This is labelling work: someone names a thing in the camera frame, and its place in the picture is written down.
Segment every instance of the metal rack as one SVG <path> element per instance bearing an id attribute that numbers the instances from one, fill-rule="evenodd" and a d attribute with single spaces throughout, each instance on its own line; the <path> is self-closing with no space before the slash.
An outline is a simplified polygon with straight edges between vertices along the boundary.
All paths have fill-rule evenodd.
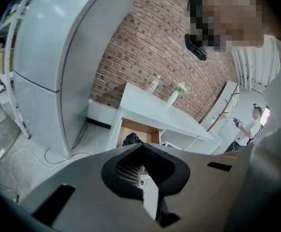
<path id="1" fill-rule="evenodd" d="M 30 0 L 21 0 L 16 12 L 4 21 L 8 12 L 8 9 L 6 9 L 0 20 L 0 35 L 7 34 L 4 48 L 4 74 L 0 72 L 0 80 L 5 85 L 6 92 L 0 94 L 0 103 L 2 104 L 7 114 L 11 117 L 11 119 L 21 129 L 26 138 L 29 138 L 30 135 L 20 114 L 13 94 L 14 91 L 11 83 L 13 81 L 13 72 L 10 72 L 10 57 L 13 36 L 17 34 L 19 25 L 21 23 L 21 20 L 23 19 L 23 10 L 28 2 L 30 2 Z"/>

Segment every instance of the open drawer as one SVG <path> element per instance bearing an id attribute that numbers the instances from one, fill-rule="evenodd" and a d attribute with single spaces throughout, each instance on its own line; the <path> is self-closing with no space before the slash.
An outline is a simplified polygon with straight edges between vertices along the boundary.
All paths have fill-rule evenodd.
<path id="1" fill-rule="evenodd" d="M 160 143 L 160 129 L 135 122 L 133 120 L 122 118 L 120 130 L 117 131 L 117 147 L 121 147 L 123 141 L 130 133 L 136 133 L 139 139 L 144 143 Z"/>

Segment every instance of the freezer door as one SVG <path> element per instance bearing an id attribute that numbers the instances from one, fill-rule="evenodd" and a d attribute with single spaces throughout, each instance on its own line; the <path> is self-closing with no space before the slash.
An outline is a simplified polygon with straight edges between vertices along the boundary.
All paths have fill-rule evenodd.
<path id="1" fill-rule="evenodd" d="M 52 91 L 61 89 L 72 37 L 96 0 L 32 0 L 17 33 L 14 71 Z"/>
<path id="2" fill-rule="evenodd" d="M 60 92 L 42 88 L 14 72 L 15 94 L 30 135 L 46 149 L 70 155 L 62 125 Z"/>

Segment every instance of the window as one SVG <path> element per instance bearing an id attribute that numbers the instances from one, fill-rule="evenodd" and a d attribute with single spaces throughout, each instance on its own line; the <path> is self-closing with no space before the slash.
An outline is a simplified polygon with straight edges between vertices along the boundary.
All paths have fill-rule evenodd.
<path id="1" fill-rule="evenodd" d="M 263 115 L 262 115 L 262 117 L 261 117 L 261 119 L 260 119 L 261 125 L 262 125 L 262 126 L 264 126 L 264 125 L 266 124 L 267 118 L 268 118 L 269 116 L 270 116 L 270 110 L 269 110 L 269 107 L 266 106 L 265 111 L 263 112 Z"/>

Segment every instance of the refrigerator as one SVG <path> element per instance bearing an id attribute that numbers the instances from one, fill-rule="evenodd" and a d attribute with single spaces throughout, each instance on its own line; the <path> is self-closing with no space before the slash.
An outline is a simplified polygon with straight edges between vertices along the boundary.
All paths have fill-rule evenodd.
<path id="1" fill-rule="evenodd" d="M 14 49 L 14 89 L 32 138 L 70 155 L 99 62 L 133 0 L 32 0 Z"/>

